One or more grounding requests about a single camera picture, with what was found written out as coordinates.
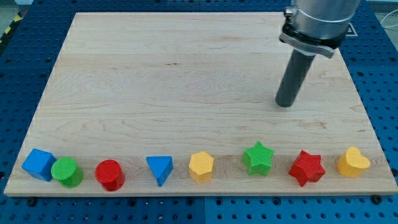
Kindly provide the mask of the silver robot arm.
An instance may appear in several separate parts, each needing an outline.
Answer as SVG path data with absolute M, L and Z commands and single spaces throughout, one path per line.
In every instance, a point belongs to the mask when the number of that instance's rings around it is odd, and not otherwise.
M 279 40 L 307 55 L 332 58 L 360 0 L 291 0 Z

